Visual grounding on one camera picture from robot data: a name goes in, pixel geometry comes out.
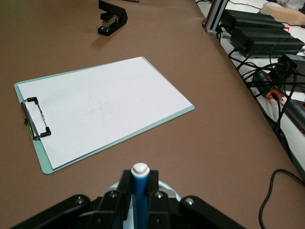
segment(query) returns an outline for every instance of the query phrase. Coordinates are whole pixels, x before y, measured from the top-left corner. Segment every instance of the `green clipboard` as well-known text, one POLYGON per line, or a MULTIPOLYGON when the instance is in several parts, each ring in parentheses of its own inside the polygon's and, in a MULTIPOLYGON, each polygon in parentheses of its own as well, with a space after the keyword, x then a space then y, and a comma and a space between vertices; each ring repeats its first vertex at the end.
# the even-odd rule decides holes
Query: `green clipboard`
MULTIPOLYGON (((18 100, 19 100, 20 103, 22 103, 24 100, 27 99, 27 98, 24 98, 24 97, 22 96, 22 94, 21 94, 21 91, 20 91, 20 89, 19 89, 19 85, 20 85, 20 84, 28 83, 28 82, 34 82, 34 81, 39 81, 39 80, 43 80, 43 79, 47 79, 47 78, 52 78, 52 77, 56 77, 56 76, 61 76, 61 75, 65 75, 65 74, 70 74, 70 73, 74 73, 74 72, 78 72, 78 71, 84 71, 84 70, 91 69, 91 68, 95 68, 95 67, 99 67, 99 66, 104 66, 104 65, 98 65, 98 66, 94 66, 94 67, 90 67, 90 68, 85 68, 85 69, 70 71, 70 72, 66 72, 66 73, 54 74, 54 75, 44 76, 44 77, 40 77, 40 78, 36 78, 36 79, 32 79, 32 80, 26 80, 26 81, 18 82, 18 83, 16 83, 16 84, 14 85, 15 90, 16 90, 16 93, 17 93, 18 100)), ((156 126, 158 126, 158 125, 160 125, 160 124, 163 124, 163 123, 165 123, 165 122, 167 122, 167 121, 169 121, 169 120, 171 120, 171 119, 174 119, 174 118, 176 118, 176 117, 178 117, 178 116, 180 116, 180 115, 183 115, 183 114, 185 114, 185 113, 187 113, 187 112, 189 112, 189 111, 191 111, 191 110, 193 110, 193 109, 194 109, 194 106, 191 104, 189 107, 187 107, 187 108, 185 108, 185 109, 182 109, 182 110, 180 110, 179 112, 176 112, 176 113, 174 113, 174 114, 172 114, 172 115, 170 115, 170 116, 168 116, 168 117, 166 117, 166 118, 164 118, 164 119, 162 119, 162 120, 160 120, 160 121, 158 121, 158 122, 155 122, 155 123, 153 123, 153 124, 151 124, 151 125, 149 125, 149 126, 147 126, 147 127, 145 127, 145 128, 142 128, 142 129, 140 129, 140 130, 138 130, 138 131, 136 131, 136 132, 134 132, 134 133, 132 133, 132 134, 130 134, 130 135, 128 135, 128 136, 125 136, 125 137, 123 137, 123 138, 121 138, 121 139, 118 139, 117 141, 114 141, 114 142, 108 144, 108 145, 105 145, 105 146, 103 146, 103 147, 100 147, 100 148, 98 148, 98 149, 96 149, 96 150, 94 150, 94 151, 92 151, 92 152, 89 152, 89 153, 87 153, 87 154, 85 154, 85 155, 83 155, 83 156, 81 156, 81 157, 79 157, 79 158, 77 158, 77 159, 74 159, 74 160, 72 160, 72 161, 70 161, 70 162, 68 162, 68 163, 66 163, 66 164, 64 164, 64 165, 62 165, 62 166, 59 166, 59 167, 57 167, 57 168, 54 168, 54 169, 53 169, 52 166, 51 166, 51 163, 50 163, 50 161, 49 161, 48 155, 47 155, 47 153, 46 153, 46 151, 45 151, 45 149, 44 149, 44 147, 43 147, 42 142, 41 142, 40 140, 32 140, 32 142, 33 142, 34 148, 35 148, 35 150, 36 150, 37 157, 38 157, 38 160, 39 160, 39 163, 40 163, 40 165, 41 165, 41 169, 42 169, 43 173, 45 173, 45 174, 51 174, 51 173, 53 173, 53 172, 55 172, 55 171, 58 171, 58 170, 60 170, 60 169, 62 169, 62 168, 64 168, 64 167, 66 167, 66 166, 69 166, 69 165, 71 165, 71 164, 73 164, 73 163, 75 163, 75 162, 77 162, 77 161, 80 161, 80 160, 82 160, 82 159, 84 159, 84 158, 87 158, 87 157, 89 157, 89 156, 91 156, 91 155, 94 155, 94 154, 96 154, 96 153, 98 153, 98 152, 101 152, 101 151, 103 151, 103 150, 105 150, 105 149, 107 149, 107 148, 109 148, 109 147, 111 147, 111 146, 114 146, 114 145, 116 145, 116 144, 118 144, 118 143, 120 143, 120 142, 122 142, 122 141, 125 141, 125 140, 127 140, 127 139, 129 139, 129 138, 131 138, 131 137, 133 137, 133 136, 136 136, 136 135, 138 135, 138 134, 140 134, 140 133, 143 133, 143 132, 145 132, 145 131, 147 131, 147 130, 149 130, 149 129, 151 129, 151 128, 154 128, 154 127, 156 127, 156 126)))

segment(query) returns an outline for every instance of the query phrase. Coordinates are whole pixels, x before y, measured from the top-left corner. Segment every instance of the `clipboard clip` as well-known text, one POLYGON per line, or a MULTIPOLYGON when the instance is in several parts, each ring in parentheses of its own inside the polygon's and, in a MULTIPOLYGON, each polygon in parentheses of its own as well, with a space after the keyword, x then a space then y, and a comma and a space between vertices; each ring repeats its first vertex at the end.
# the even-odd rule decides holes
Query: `clipboard clip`
POLYGON ((43 112, 42 112, 42 110, 39 106, 37 97, 31 97, 31 98, 27 98, 27 99, 23 100, 23 102, 21 102, 21 107, 22 107, 22 111, 23 111, 23 115, 24 115, 24 122, 29 127, 30 134, 31 134, 33 140, 39 140, 41 137, 46 137, 46 136, 51 135, 51 130, 46 123, 43 112), (33 121, 32 117, 29 113, 29 110, 27 109, 27 106, 25 105, 26 102, 35 102, 35 104, 38 106, 41 117, 42 117, 43 122, 46 126, 46 132, 41 133, 41 134, 38 133, 37 128, 34 124, 34 121, 33 121))
POLYGON ((110 36, 127 22, 127 13, 124 8, 99 0, 99 9, 106 11, 101 14, 102 26, 98 33, 110 36))

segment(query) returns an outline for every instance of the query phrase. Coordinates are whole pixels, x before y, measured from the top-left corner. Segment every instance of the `black cable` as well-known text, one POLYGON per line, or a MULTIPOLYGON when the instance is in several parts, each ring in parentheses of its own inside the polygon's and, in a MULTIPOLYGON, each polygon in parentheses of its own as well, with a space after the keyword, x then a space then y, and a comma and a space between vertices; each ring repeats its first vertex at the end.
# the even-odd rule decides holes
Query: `black cable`
MULTIPOLYGON (((234 57, 230 56, 230 59, 232 59, 234 61, 237 61, 239 63, 242 63, 242 61, 240 61, 240 60, 238 60, 238 59, 236 59, 234 57)), ((244 65, 249 66, 249 67, 254 67, 254 68, 257 67, 256 65, 254 66, 253 64, 248 64, 248 63, 244 63, 244 65)), ((285 71, 285 70, 281 70, 281 69, 270 69, 270 68, 265 68, 265 67, 257 67, 257 69, 259 69, 259 70, 267 70, 267 71, 275 71, 275 72, 282 72, 282 73, 287 73, 287 74, 288 73, 295 74, 295 72, 289 72, 289 71, 285 71)), ((305 75, 301 74, 301 73, 297 73, 296 75, 305 77, 305 75)))
MULTIPOLYGON (((272 67, 272 66, 277 66, 278 63, 275 63, 275 64, 269 64, 269 65, 266 65, 265 67, 272 67)), ((286 66, 286 70, 288 70, 290 68, 290 64, 289 63, 284 63, 284 65, 286 66)), ((287 94, 286 94, 286 91, 285 91, 285 82, 286 82, 286 79, 283 78, 284 75, 283 74, 280 74, 280 76, 278 77, 278 80, 282 80, 281 82, 283 82, 282 84, 277 84, 277 88, 279 90, 279 88, 281 88, 282 86, 284 86, 284 94, 285 96, 287 97, 287 94)), ((272 87, 274 87, 273 85, 269 86, 268 88, 266 88, 265 90, 263 90, 262 92, 260 92, 259 94, 253 96, 254 98, 257 98, 261 95, 263 95, 265 92, 268 92, 272 87)))
POLYGON ((286 107, 288 106, 288 102, 291 100, 291 97, 292 97, 292 94, 294 93, 295 91, 295 85, 291 88, 291 91, 290 91, 290 94, 289 96, 287 97, 287 101, 285 102, 283 108, 282 108, 282 111, 277 119, 277 122, 275 124, 275 127, 273 129, 274 132, 276 132, 276 129, 279 127, 280 123, 281 123, 281 119, 282 119, 282 116, 284 115, 284 112, 286 110, 286 107))
MULTIPOLYGON (((292 71, 294 71, 294 68, 290 67, 290 63, 289 63, 289 62, 286 62, 285 65, 286 65, 286 70, 287 70, 287 71, 288 71, 289 69, 292 69, 292 71)), ((288 77, 286 76, 285 73, 278 73, 277 79, 279 79, 280 81, 286 82, 287 79, 288 79, 288 77)), ((283 91, 284 91, 285 96, 287 97, 286 85, 285 85, 285 84, 283 85, 283 91)))
MULTIPOLYGON (((276 122, 272 118, 270 118, 265 112, 263 112, 263 114, 264 114, 265 118, 267 119, 267 121, 269 122, 269 124, 270 123, 273 124, 273 126, 271 126, 271 124, 270 124, 270 126, 273 129, 274 125, 276 124, 276 122)), ((286 136, 285 136, 285 134, 284 134, 284 132, 282 131, 281 128, 278 128, 277 130, 278 130, 278 135, 276 133, 275 133, 275 135, 278 138, 278 140, 280 141, 280 143, 283 146, 284 150, 286 151, 289 159, 292 161, 292 151, 290 149, 290 146, 289 146, 289 143, 287 141, 287 138, 286 138, 286 136)))
POLYGON ((302 53, 305 56, 305 50, 304 49, 298 51, 298 53, 302 53))
POLYGON ((305 187, 305 182, 302 181, 300 178, 298 178, 295 174, 293 174, 292 172, 288 171, 288 170, 285 170, 285 169, 277 169, 273 172, 273 174, 271 175, 271 180, 270 180, 270 185, 269 185, 269 190, 268 190, 268 193, 267 193, 267 196, 265 197, 265 200, 263 201, 260 209, 259 209, 259 214, 258 214, 258 220, 259 220, 259 224, 261 225, 261 228, 262 229, 266 229, 266 226, 263 222, 263 211, 264 211, 264 208, 266 206, 266 203, 268 202, 270 196, 271 196, 271 193, 272 193, 272 188, 273 188, 273 183, 274 183, 274 179, 275 179, 275 175, 279 172, 282 172, 286 175, 289 175, 291 176, 292 178, 294 178, 295 180, 297 180, 301 185, 303 185, 305 187))
POLYGON ((239 71, 239 69, 243 66, 243 64, 252 56, 252 54, 250 54, 249 56, 247 56, 242 63, 240 63, 236 69, 239 71))
MULTIPOLYGON (((283 65, 282 63, 272 63, 272 64, 268 64, 268 65, 266 65, 265 67, 276 67, 276 66, 278 66, 278 65, 283 65)), ((253 76, 254 74, 256 74, 258 71, 260 71, 261 69, 259 69, 258 67, 256 68, 256 69, 253 69, 253 70, 251 70, 251 71, 249 71, 249 72, 247 72, 247 73, 245 73, 245 74, 248 74, 248 73, 250 73, 250 72, 252 72, 252 71, 255 71, 254 73, 252 73, 251 75, 249 75, 249 76, 247 76, 246 78, 244 78, 244 81, 246 81, 247 79, 249 79, 251 76, 253 76)))
MULTIPOLYGON (((273 98, 276 100, 276 102, 277 102, 278 119, 279 119, 280 114, 281 114, 280 98, 277 96, 276 93, 271 93, 271 95, 272 95, 272 97, 273 97, 273 98)), ((278 127, 277 127, 277 130, 279 130, 280 128, 281 128, 281 122, 279 123, 279 125, 278 125, 278 127)))
POLYGON ((232 54, 233 54, 233 52, 236 52, 236 49, 234 48, 232 51, 230 51, 230 53, 228 54, 228 56, 230 57, 232 54))
POLYGON ((241 78, 243 79, 244 82, 246 82, 246 80, 249 79, 251 76, 253 76, 255 72, 256 72, 256 69, 252 69, 252 70, 244 73, 243 75, 241 75, 241 78))
POLYGON ((235 5, 245 5, 245 6, 251 6, 251 7, 259 9, 259 10, 261 9, 261 8, 256 7, 256 6, 252 6, 252 5, 248 5, 248 4, 244 4, 244 3, 232 2, 231 0, 229 0, 229 2, 232 3, 232 4, 235 4, 235 5))
POLYGON ((267 2, 267 3, 265 3, 265 4, 260 8, 259 13, 262 11, 263 7, 264 7, 265 5, 267 5, 267 4, 269 4, 269 3, 270 3, 270 1, 267 2))
POLYGON ((254 83, 252 82, 246 82, 245 83, 247 85, 247 87, 260 87, 260 86, 278 86, 278 85, 289 85, 289 86, 293 86, 293 87, 301 87, 304 88, 303 85, 305 85, 305 82, 274 82, 274 81, 256 81, 254 83))
POLYGON ((215 29, 215 31, 216 31, 216 38, 218 39, 219 43, 221 41, 221 34, 223 33, 223 30, 221 28, 225 28, 225 27, 228 27, 228 25, 220 24, 215 29))
POLYGON ((279 21, 280 23, 285 23, 285 24, 287 24, 287 25, 289 25, 289 26, 299 26, 299 27, 301 27, 302 28, 302 25, 291 25, 291 24, 289 24, 288 22, 285 22, 285 21, 279 21))
POLYGON ((276 43, 274 46, 272 46, 272 48, 271 48, 271 50, 270 50, 270 53, 269 53, 269 62, 270 62, 270 64, 271 64, 271 54, 272 54, 272 52, 273 52, 273 49, 274 49, 277 45, 283 43, 284 41, 286 41, 286 40, 289 39, 289 38, 291 38, 291 36, 286 37, 284 40, 282 40, 282 41, 280 41, 279 43, 276 43))
POLYGON ((209 0, 200 0, 200 1, 197 1, 196 4, 198 4, 199 2, 202 2, 202 1, 203 1, 203 2, 207 2, 207 1, 209 1, 209 0))

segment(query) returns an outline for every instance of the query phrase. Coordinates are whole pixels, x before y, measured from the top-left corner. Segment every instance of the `wires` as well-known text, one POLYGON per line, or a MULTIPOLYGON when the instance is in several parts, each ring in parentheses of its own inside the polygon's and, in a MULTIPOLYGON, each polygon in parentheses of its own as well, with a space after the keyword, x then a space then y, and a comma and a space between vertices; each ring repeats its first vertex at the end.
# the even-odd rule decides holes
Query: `wires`
POLYGON ((295 174, 293 174, 292 172, 290 171, 287 171, 285 169, 277 169, 273 172, 273 174, 271 175, 271 180, 270 180, 270 185, 269 185, 269 190, 268 190, 268 193, 267 193, 267 196, 265 197, 265 200, 263 201, 260 209, 259 209, 259 215, 258 215, 258 220, 259 220, 259 224, 261 225, 261 228, 262 229, 266 229, 266 226, 263 222, 263 211, 264 211, 264 208, 266 206, 266 203, 268 202, 270 196, 271 196, 271 193, 272 193, 272 188, 273 188, 273 183, 274 183, 274 179, 275 179, 275 175, 277 173, 284 173, 288 176, 291 176, 293 179, 295 179, 297 182, 299 182, 301 185, 303 185, 305 187, 305 182, 302 181, 300 178, 298 178, 295 174))
POLYGON ((274 121, 272 118, 270 118, 264 110, 263 113, 268 120, 272 130, 274 131, 275 135, 277 136, 278 140, 280 141, 281 145, 283 146, 284 150, 286 151, 287 155, 289 156, 290 160, 292 160, 292 152, 290 150, 288 141, 281 129, 281 119, 285 113, 285 110, 288 105, 288 101, 291 100, 291 96, 295 90, 296 87, 305 87, 304 82, 298 82, 297 81, 297 76, 298 77, 305 77, 304 74, 301 74, 297 72, 294 68, 290 66, 290 64, 287 63, 282 63, 282 62, 277 62, 277 63, 270 63, 268 65, 265 65, 263 67, 256 66, 252 62, 248 62, 249 57, 245 58, 243 61, 238 60, 234 57, 232 57, 232 54, 238 51, 236 49, 233 49, 229 54, 229 58, 233 61, 236 61, 239 63, 237 65, 237 70, 240 71, 242 66, 247 66, 249 70, 246 73, 243 73, 241 75, 242 80, 244 81, 245 85, 250 89, 250 88, 259 88, 259 93, 255 94, 253 91, 250 91, 253 94, 254 98, 257 98, 261 95, 267 96, 268 98, 273 98, 277 102, 277 110, 278 110, 278 117, 274 121), (253 80, 253 77, 255 74, 259 73, 260 71, 264 70, 266 75, 272 75, 272 81, 268 80, 266 78, 265 80, 257 78, 256 80, 253 80), (290 77, 293 77, 294 80, 293 82, 288 82, 287 79, 290 77), (286 93, 286 87, 290 86, 292 89, 289 94, 286 93), (279 94, 281 96, 285 96, 287 101, 284 103, 282 109, 281 109, 281 104, 280 104, 280 98, 278 97, 277 93, 274 92, 274 90, 278 90, 279 94))
POLYGON ((226 27, 225 24, 220 24, 216 27, 215 31, 216 31, 216 38, 218 39, 219 43, 221 41, 221 33, 223 32, 223 30, 221 28, 226 27))
POLYGON ((230 3, 235 4, 235 5, 245 5, 245 6, 251 6, 253 8, 256 8, 258 10, 260 10, 261 8, 258 8, 256 6, 252 6, 252 5, 248 5, 248 4, 244 4, 244 3, 236 3, 236 2, 232 2, 231 0, 229 0, 230 3))
POLYGON ((270 50, 270 53, 269 53, 269 62, 271 64, 271 55, 272 55, 272 52, 273 50, 275 49, 275 47, 281 43, 283 43, 284 41, 288 40, 289 38, 291 38, 292 36, 289 35, 288 37, 286 37, 285 39, 281 40, 280 42, 276 43, 274 46, 272 46, 271 50, 270 50))
POLYGON ((196 2, 196 4, 198 4, 199 2, 208 2, 209 0, 199 0, 196 2))
POLYGON ((271 2, 271 1, 265 3, 265 4, 262 6, 262 8, 260 8, 259 13, 262 11, 263 7, 264 7, 265 5, 267 5, 267 4, 269 4, 270 2, 271 2))
POLYGON ((302 53, 305 56, 305 49, 300 50, 298 53, 302 53))

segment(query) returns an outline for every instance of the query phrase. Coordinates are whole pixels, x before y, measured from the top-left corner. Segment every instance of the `screw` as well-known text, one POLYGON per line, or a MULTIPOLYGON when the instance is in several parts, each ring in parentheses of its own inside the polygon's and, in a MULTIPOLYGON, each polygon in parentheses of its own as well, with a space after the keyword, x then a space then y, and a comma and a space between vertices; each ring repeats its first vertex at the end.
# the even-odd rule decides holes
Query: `screw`
POLYGON ((157 225, 157 226, 161 226, 161 224, 162 224, 161 220, 157 219, 157 220, 156 220, 156 225, 157 225))
POLYGON ((115 198, 118 194, 116 192, 111 191, 109 194, 110 197, 115 198))
POLYGON ((156 192, 154 195, 159 199, 163 197, 163 194, 161 192, 156 192))
POLYGON ((82 204, 83 202, 84 202, 84 199, 81 198, 81 197, 78 197, 77 200, 76 200, 77 204, 82 204))
POLYGON ((185 202, 188 203, 189 205, 194 204, 193 199, 192 199, 192 198, 189 198, 189 197, 185 199, 185 202))

